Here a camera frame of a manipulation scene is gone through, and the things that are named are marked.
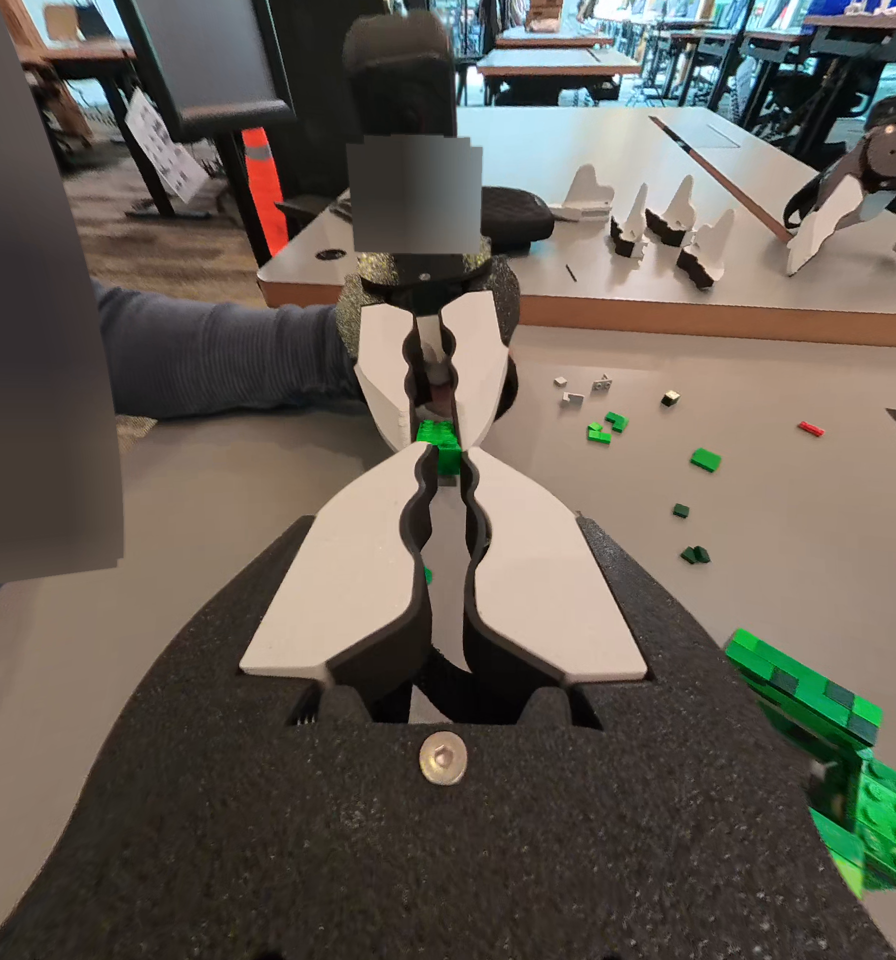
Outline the black monitor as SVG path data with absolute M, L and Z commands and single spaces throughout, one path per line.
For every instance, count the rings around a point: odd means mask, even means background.
M 296 119 L 268 1 L 117 1 L 142 85 L 176 143 Z

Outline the black chair backrest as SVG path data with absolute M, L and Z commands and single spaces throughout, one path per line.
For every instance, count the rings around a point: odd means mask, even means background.
M 358 17 L 342 67 L 364 136 L 458 135 L 450 36 L 430 11 Z

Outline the white table with wooden edge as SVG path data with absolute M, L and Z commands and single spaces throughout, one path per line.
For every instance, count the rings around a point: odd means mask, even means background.
M 704 292 L 653 237 L 632 263 L 611 250 L 600 222 L 557 223 L 512 261 L 522 326 L 896 348 L 896 216 L 837 232 L 787 276 L 785 244 L 728 186 L 780 221 L 814 171 L 724 117 L 703 107 L 464 106 L 457 124 L 482 148 L 490 186 L 557 202 L 592 164 L 614 188 L 620 219 L 643 183 L 648 208 L 660 212 L 687 175 L 700 224 L 736 210 L 725 272 Z

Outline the spare hand-held gripper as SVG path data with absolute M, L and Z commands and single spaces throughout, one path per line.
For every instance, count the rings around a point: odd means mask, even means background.
M 877 102 L 854 148 L 789 200 L 786 275 L 795 275 L 840 230 L 896 214 L 896 95 Z

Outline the printed paper sheet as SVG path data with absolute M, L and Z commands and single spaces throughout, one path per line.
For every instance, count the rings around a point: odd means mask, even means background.
M 188 204 L 209 180 L 202 164 L 170 136 L 167 125 L 141 88 L 133 91 L 126 126 L 163 186 Z

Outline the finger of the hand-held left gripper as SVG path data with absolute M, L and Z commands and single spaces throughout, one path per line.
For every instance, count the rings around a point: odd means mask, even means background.
M 440 324 L 450 340 L 455 433 L 460 447 L 469 450 L 482 444 L 496 419 L 510 351 L 490 291 L 465 293 L 446 304 Z
M 416 435 L 414 370 L 405 354 L 416 331 L 405 309 L 382 303 L 360 310 L 355 374 L 375 426 L 395 452 Z

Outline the spare white finger part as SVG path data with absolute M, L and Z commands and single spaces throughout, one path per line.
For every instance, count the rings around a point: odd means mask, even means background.
M 692 241 L 675 261 L 681 271 L 702 292 L 710 290 L 725 273 L 725 253 L 734 227 L 735 208 L 724 210 L 717 220 L 703 223 Z
M 692 202 L 695 178 L 686 175 L 661 214 L 645 210 L 646 231 L 663 245 L 683 249 L 695 234 L 697 210 Z
M 644 258 L 647 242 L 647 196 L 648 185 L 643 182 L 634 198 L 632 208 L 623 223 L 611 218 L 609 240 L 613 253 L 632 262 Z

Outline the small green brick assembly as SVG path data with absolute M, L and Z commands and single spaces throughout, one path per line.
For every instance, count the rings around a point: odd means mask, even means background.
M 440 476 L 460 475 L 463 448 L 451 421 L 424 419 L 418 425 L 415 439 L 437 449 Z

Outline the brown wooden table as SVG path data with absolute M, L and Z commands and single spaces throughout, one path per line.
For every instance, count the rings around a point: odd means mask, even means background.
M 138 86 L 130 48 L 116 40 L 51 47 L 36 30 L 22 2 L 0 1 L 0 11 L 23 70 L 34 73 L 53 88 L 88 80 L 96 81 L 101 87 L 149 196 L 125 215 L 135 220 L 180 220 L 181 211 L 175 208 L 154 164 L 128 127 L 129 104 Z

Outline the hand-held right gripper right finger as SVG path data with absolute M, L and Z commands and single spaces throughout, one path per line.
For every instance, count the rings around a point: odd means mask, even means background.
M 648 666 L 579 520 L 537 481 L 478 447 L 463 461 L 471 565 L 468 665 L 561 687 L 642 681 Z

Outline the orange traffic cone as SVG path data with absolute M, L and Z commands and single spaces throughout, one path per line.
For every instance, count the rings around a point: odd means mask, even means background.
M 241 139 L 251 197 L 269 253 L 275 256 L 289 244 L 290 237 L 285 214 L 279 207 L 283 191 L 272 148 L 262 127 L 243 130 Z

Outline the wooden top table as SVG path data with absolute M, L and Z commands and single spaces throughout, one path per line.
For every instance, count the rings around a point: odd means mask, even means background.
M 476 69 L 490 106 L 555 107 L 563 90 L 588 90 L 637 76 L 640 62 L 608 47 L 496 48 Z
M 596 49 L 610 48 L 614 45 L 614 38 L 603 31 L 575 30 L 570 27 L 579 27 L 577 23 L 565 27 L 557 25 L 555 31 L 530 31 L 526 27 L 511 27 L 503 30 L 495 39 L 494 49 L 498 50 L 544 50 L 544 49 Z

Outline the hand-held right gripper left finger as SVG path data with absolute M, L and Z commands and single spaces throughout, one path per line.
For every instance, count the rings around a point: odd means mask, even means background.
M 424 665 L 432 611 L 421 549 L 435 447 L 416 441 L 317 513 L 249 642 L 248 675 L 400 688 Z

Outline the black textured pad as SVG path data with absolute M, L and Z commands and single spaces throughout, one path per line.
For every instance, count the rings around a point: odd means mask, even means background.
M 480 233 L 493 256 L 520 255 L 554 232 L 555 217 L 548 204 L 521 189 L 482 186 Z

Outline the black frame table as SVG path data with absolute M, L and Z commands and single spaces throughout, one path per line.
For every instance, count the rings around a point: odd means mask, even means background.
M 896 64 L 896 14 L 808 14 L 803 24 L 812 30 L 810 55 L 825 61 L 821 85 L 791 148 L 796 160 L 807 163 L 838 118 L 843 92 L 865 67 Z

